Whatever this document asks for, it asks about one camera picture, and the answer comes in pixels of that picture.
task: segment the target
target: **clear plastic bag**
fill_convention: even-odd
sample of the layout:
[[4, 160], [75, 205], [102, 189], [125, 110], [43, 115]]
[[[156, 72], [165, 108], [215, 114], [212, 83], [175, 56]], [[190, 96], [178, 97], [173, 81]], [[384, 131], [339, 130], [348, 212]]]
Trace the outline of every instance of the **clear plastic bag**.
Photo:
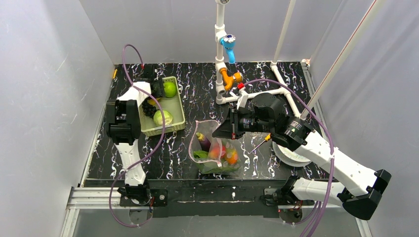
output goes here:
[[[189, 158], [194, 161], [202, 174], [232, 174], [240, 168], [239, 155], [228, 139], [213, 138], [212, 132], [219, 126], [215, 120], [196, 121], [196, 127], [189, 143]], [[201, 146], [195, 134], [204, 135], [211, 143]]]

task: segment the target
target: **screwdriver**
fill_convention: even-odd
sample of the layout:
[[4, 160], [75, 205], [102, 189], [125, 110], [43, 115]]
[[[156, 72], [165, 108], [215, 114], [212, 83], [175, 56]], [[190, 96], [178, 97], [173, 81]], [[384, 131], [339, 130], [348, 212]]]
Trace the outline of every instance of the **screwdriver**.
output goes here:
[[260, 146], [262, 146], [263, 143], [265, 143], [269, 140], [271, 140], [271, 134], [270, 133], [265, 137], [263, 142], [261, 142], [259, 145], [257, 145], [250, 153], [253, 153], [254, 151], [256, 151], [256, 149], [258, 149]]

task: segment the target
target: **orange pipe fitting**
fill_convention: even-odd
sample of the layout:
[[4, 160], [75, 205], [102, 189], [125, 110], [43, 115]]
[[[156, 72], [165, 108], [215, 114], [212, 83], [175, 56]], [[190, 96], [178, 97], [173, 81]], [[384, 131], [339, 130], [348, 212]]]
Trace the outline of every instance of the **orange pipe fitting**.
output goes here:
[[234, 73], [232, 76], [228, 76], [226, 68], [220, 69], [220, 73], [223, 76], [225, 90], [230, 90], [231, 87], [233, 87], [233, 82], [242, 82], [243, 80], [243, 75], [239, 72]]

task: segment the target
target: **black marble surface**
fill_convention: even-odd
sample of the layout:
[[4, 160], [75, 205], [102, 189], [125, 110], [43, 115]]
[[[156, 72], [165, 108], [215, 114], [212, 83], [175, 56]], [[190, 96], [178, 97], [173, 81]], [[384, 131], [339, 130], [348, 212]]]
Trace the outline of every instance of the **black marble surface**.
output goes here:
[[[158, 76], [175, 76], [178, 79], [179, 91], [186, 118], [186, 128], [181, 131], [167, 133], [163, 150], [143, 162], [143, 168], [148, 179], [287, 179], [290, 175], [300, 175], [304, 178], [327, 178], [328, 174], [311, 163], [304, 168], [294, 168], [276, 159], [271, 142], [265, 143], [256, 154], [249, 152], [259, 144], [264, 135], [247, 133], [242, 139], [235, 141], [241, 162], [241, 169], [234, 175], [202, 175], [188, 156], [188, 144], [193, 137], [196, 120], [215, 119], [222, 121], [222, 114], [228, 105], [215, 103], [215, 67], [214, 63], [179, 63], [158, 64]], [[244, 75], [244, 81], [253, 79], [273, 79], [274, 74], [269, 68], [269, 63], [237, 63], [227, 65], [229, 72], [239, 71]], [[306, 103], [310, 100], [308, 88], [299, 62], [279, 62], [279, 71], [290, 88], [292, 88]], [[113, 80], [110, 98], [121, 96], [129, 88], [125, 79], [122, 66], [117, 66], [117, 76]], [[139, 65], [129, 65], [129, 73], [133, 78], [138, 78], [141, 73]], [[265, 82], [249, 85], [248, 92], [278, 88]], [[105, 118], [102, 121], [96, 147], [91, 159], [88, 176], [84, 184], [89, 186], [89, 181], [114, 179], [121, 172], [122, 163], [117, 148], [106, 136], [104, 131]], [[311, 122], [317, 130], [319, 126]], [[144, 157], [157, 144], [160, 136], [151, 138], [141, 135], [138, 145], [140, 157]]]

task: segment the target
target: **green basket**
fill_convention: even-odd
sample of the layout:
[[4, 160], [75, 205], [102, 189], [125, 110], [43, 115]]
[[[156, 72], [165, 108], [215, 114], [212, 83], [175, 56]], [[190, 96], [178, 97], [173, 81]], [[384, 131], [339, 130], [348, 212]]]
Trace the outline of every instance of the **green basket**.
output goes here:
[[[173, 123], [166, 126], [165, 133], [185, 129], [185, 114], [183, 112], [182, 100], [180, 99], [179, 87], [176, 77], [163, 78], [163, 82], [173, 82], [176, 85], [177, 94], [171, 98], [162, 98], [159, 103], [163, 110], [168, 111], [173, 116]], [[141, 132], [147, 137], [160, 135], [163, 131], [162, 126], [156, 126], [153, 119], [144, 115], [140, 109]]]

